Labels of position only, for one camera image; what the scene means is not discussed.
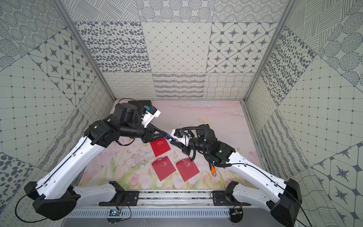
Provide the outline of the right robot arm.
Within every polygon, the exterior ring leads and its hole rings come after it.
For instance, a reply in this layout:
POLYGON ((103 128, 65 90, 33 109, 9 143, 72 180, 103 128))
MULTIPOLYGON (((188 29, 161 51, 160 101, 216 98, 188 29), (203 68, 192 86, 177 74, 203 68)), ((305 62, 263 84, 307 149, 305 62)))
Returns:
POLYGON ((285 227, 293 227, 302 211, 300 185, 284 180, 248 161, 230 145, 219 141, 208 124, 172 130, 167 140, 186 155, 200 152, 213 167, 226 168, 255 186, 249 188, 232 181, 225 189, 231 204, 248 203, 270 212, 285 227))

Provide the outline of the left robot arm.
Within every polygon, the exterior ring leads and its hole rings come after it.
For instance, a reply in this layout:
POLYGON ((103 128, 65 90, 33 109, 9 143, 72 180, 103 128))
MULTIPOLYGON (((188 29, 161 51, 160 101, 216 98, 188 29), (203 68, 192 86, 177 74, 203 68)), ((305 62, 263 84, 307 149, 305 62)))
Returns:
POLYGON ((50 219, 60 220, 75 208, 90 204, 120 206, 126 201, 124 189, 116 182, 81 188, 71 183, 82 170, 113 142, 120 145, 119 138, 140 138, 143 143, 165 138, 175 141, 167 132, 151 125, 160 115, 153 106, 138 109, 130 103, 115 106, 112 114, 92 123, 71 152, 38 182, 29 182, 24 190, 32 199, 35 212, 50 219))

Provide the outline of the red envelope bottom right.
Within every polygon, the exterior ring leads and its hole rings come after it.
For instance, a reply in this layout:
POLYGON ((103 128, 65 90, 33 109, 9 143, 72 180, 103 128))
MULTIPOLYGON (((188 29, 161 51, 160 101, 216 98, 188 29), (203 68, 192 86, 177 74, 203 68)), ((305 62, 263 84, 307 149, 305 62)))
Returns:
POLYGON ((195 162, 192 162, 189 158, 177 162, 176 167, 185 182, 200 173, 195 162))

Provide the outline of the red envelope bottom left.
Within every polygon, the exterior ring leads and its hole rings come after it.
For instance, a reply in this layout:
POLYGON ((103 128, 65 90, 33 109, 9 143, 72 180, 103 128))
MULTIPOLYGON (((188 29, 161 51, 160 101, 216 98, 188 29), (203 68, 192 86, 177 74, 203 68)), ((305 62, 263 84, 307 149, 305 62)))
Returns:
POLYGON ((160 181, 163 181, 176 171, 168 156, 158 158, 152 163, 152 167, 160 181))

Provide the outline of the black plastic case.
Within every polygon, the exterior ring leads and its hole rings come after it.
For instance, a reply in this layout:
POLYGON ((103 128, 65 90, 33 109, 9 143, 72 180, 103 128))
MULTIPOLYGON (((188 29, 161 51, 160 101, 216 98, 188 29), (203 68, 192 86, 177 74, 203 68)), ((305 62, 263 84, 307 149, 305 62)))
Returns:
POLYGON ((145 106, 151 106, 152 102, 150 100, 137 100, 136 101, 136 106, 138 109, 142 109, 145 106))

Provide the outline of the orange adjustable wrench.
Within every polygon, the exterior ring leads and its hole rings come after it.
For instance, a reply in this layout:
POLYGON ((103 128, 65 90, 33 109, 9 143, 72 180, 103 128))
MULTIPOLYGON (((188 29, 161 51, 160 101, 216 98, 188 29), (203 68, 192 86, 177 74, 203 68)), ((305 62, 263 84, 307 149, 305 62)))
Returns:
POLYGON ((213 165, 210 165, 210 171, 213 177, 216 177, 216 169, 214 168, 213 165))

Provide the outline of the right circuit board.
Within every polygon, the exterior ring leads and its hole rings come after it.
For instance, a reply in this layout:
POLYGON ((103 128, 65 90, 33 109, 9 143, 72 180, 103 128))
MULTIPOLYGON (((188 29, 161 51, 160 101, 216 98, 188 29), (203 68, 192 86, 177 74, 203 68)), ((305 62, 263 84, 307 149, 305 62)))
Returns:
POLYGON ((239 223, 244 217, 244 211, 242 208, 229 209, 229 219, 232 223, 239 223))

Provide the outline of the circuit board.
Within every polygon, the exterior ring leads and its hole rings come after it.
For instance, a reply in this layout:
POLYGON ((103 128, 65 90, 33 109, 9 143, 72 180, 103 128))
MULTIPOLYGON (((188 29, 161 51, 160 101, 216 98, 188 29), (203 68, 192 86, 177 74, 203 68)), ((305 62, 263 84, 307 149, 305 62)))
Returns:
POLYGON ((239 223, 244 217, 244 211, 242 208, 229 209, 229 219, 232 223, 239 223))
POLYGON ((109 224, 116 224, 122 220, 121 213, 117 209, 111 209, 106 220, 109 224))

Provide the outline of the left circuit board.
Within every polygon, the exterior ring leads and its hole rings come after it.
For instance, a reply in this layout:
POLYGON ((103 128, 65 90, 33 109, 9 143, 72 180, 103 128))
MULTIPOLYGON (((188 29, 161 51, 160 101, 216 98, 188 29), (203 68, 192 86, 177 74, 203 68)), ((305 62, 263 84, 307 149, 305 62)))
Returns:
POLYGON ((122 220, 121 213, 117 209, 111 209, 106 220, 109 224, 116 224, 122 220))

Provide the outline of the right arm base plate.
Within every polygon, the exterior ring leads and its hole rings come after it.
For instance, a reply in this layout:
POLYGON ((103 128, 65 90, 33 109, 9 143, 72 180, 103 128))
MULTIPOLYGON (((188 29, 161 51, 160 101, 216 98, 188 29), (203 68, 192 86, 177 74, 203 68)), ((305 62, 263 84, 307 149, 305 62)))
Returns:
POLYGON ((210 198, 213 200, 214 206, 239 206, 241 203, 234 201, 230 202, 226 199, 226 194, 224 191, 212 191, 209 194, 210 198))

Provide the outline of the aluminium mounting rail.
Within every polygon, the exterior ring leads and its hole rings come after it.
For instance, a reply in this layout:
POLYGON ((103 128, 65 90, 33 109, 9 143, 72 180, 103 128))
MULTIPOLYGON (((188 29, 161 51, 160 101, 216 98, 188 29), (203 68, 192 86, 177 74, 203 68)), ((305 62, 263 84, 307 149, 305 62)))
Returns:
MULTIPOLYGON (((283 198, 284 191, 277 188, 273 197, 261 190, 246 187, 242 184, 229 186, 223 190, 226 199, 230 202, 237 201, 243 205, 252 205, 266 210, 283 198)), ((106 186, 74 187, 73 192, 80 195, 77 208, 84 206, 99 206, 100 202, 110 201, 117 191, 106 186)), ((213 205, 209 194, 212 191, 139 191, 139 199, 136 206, 206 206, 213 205)))

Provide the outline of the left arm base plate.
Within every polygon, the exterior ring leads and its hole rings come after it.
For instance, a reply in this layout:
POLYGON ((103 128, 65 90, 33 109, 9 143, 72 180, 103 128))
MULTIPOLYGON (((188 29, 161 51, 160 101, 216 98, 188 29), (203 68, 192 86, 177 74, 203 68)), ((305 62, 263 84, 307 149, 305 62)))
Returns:
POLYGON ((139 199, 139 191, 123 191, 117 192, 115 196, 107 202, 100 202, 98 205, 105 206, 136 206, 139 199))

